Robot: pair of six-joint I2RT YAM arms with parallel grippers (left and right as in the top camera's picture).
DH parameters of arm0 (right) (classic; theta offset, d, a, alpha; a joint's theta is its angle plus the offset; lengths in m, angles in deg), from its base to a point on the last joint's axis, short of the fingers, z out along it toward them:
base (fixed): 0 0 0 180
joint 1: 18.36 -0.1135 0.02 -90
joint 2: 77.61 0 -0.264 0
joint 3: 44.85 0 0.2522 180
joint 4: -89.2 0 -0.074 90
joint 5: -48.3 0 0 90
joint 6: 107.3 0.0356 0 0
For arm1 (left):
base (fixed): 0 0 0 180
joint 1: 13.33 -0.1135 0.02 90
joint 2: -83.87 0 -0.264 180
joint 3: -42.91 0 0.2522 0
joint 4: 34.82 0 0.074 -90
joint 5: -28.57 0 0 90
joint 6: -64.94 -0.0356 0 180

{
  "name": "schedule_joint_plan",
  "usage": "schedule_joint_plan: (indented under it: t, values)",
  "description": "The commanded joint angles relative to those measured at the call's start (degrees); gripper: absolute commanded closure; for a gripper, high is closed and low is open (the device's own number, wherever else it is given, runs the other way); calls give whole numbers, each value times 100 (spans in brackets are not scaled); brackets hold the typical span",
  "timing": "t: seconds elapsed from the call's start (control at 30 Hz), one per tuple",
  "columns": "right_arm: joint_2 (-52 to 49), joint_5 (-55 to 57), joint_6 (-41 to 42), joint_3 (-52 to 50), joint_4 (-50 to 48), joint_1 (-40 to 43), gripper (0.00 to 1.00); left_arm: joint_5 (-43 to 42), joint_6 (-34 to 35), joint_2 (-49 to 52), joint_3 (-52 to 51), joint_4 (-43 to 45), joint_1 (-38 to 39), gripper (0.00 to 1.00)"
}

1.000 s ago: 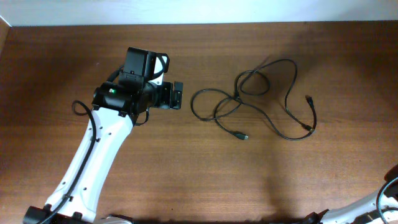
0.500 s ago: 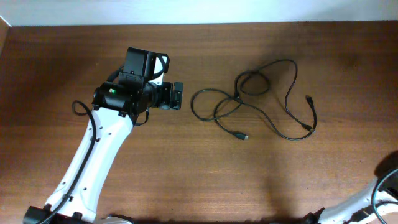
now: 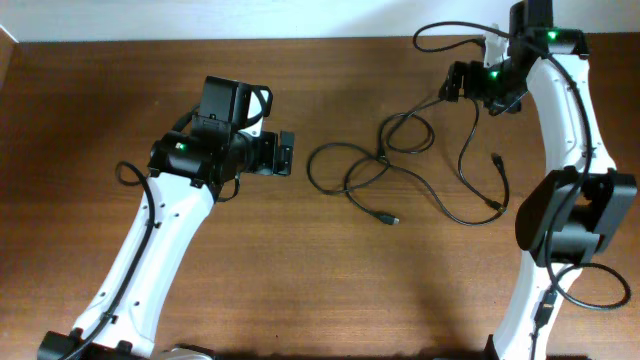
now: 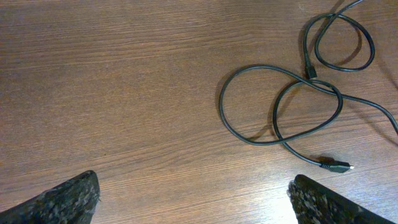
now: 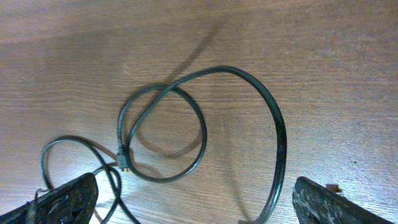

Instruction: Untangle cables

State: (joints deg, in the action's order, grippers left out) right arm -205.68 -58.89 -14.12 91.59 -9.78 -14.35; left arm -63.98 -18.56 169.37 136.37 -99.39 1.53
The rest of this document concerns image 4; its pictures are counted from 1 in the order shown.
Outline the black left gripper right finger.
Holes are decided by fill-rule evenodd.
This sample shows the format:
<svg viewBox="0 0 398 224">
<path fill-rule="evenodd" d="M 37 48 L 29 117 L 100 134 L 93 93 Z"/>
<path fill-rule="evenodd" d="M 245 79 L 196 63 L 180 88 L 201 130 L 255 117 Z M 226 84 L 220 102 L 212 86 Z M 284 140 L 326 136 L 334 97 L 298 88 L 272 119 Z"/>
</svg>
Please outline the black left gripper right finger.
<svg viewBox="0 0 398 224">
<path fill-rule="evenodd" d="M 302 174 L 287 193 L 299 224 L 393 224 Z"/>
</svg>

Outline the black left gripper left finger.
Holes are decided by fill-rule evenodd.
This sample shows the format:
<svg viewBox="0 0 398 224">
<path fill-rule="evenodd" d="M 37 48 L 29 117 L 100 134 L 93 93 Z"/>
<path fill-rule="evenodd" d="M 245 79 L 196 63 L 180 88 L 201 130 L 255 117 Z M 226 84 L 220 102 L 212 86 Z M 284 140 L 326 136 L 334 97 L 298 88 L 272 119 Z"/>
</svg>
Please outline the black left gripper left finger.
<svg viewBox="0 0 398 224">
<path fill-rule="evenodd" d="M 90 224 L 100 200 L 94 171 L 85 171 L 1 212 L 1 223 Z"/>
</svg>

